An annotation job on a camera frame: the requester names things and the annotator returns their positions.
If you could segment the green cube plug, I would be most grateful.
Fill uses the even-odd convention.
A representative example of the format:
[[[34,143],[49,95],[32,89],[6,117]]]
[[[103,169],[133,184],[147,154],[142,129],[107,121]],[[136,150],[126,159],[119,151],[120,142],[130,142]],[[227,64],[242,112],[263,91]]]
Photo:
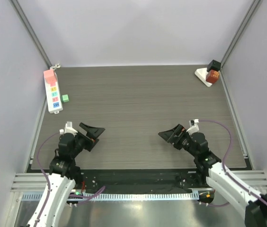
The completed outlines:
[[[69,102],[69,96],[68,95],[62,95],[62,102],[63,103]]]

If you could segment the white power strip coloured sockets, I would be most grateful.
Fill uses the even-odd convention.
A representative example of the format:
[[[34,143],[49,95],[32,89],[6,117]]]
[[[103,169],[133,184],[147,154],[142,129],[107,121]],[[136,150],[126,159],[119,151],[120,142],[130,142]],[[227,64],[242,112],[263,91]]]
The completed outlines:
[[[51,114],[58,114],[60,111],[63,110],[62,101],[60,97],[61,94],[56,73],[55,76],[56,76],[56,83],[54,84],[48,84],[44,79],[47,106],[48,106],[48,111]]]

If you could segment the white triangular socket base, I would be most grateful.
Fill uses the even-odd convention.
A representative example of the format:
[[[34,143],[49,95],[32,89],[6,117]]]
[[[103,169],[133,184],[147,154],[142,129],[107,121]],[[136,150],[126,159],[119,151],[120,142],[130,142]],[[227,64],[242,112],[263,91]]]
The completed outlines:
[[[207,68],[200,68],[195,70],[195,75],[207,86],[211,87],[212,83],[209,83],[206,81],[206,76],[207,76]]]

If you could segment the red-brown cube plug adapter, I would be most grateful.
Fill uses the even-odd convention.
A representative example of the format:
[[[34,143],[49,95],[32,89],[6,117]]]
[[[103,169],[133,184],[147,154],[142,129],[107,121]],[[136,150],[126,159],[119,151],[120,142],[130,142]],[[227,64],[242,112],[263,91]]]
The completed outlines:
[[[220,72],[215,70],[210,70],[206,75],[206,82],[214,84],[218,81],[220,77]]]

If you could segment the pink cube plug adapter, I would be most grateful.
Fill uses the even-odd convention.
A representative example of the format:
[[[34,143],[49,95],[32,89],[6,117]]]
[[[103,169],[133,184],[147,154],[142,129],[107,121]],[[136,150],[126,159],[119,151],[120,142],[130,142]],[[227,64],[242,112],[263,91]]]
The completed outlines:
[[[54,70],[49,69],[49,70],[44,71],[44,79],[45,79],[46,83],[48,83],[48,84],[56,83],[56,76],[55,76]]]

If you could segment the black cube plug adapter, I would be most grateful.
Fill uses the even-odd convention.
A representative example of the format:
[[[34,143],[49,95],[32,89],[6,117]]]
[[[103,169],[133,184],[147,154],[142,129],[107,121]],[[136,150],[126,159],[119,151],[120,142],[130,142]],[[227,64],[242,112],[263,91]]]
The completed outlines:
[[[214,71],[220,71],[221,70],[221,63],[216,60],[212,60],[208,65],[207,65],[207,72],[214,70]]]

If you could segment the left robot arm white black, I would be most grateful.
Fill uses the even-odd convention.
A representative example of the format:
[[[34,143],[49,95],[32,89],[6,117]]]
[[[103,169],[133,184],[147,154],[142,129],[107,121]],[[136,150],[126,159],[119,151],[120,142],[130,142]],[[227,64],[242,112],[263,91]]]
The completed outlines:
[[[46,186],[42,197],[27,227],[56,227],[59,224],[62,211],[67,203],[71,191],[79,188],[83,183],[81,169],[76,166],[75,158],[83,150],[91,151],[99,142],[99,136],[105,128],[88,126],[80,123],[85,130],[83,134],[75,130],[72,122],[66,122],[59,130],[58,148],[49,165],[49,173],[41,168]]]

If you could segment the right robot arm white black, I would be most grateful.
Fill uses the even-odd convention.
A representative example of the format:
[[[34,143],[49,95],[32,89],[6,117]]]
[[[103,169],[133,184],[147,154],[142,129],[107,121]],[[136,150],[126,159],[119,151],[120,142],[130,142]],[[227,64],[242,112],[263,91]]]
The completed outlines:
[[[196,183],[217,190],[241,214],[245,226],[267,227],[267,193],[261,193],[232,173],[225,161],[209,149],[195,120],[188,129],[178,124],[158,135],[174,148],[184,149],[194,157]]]

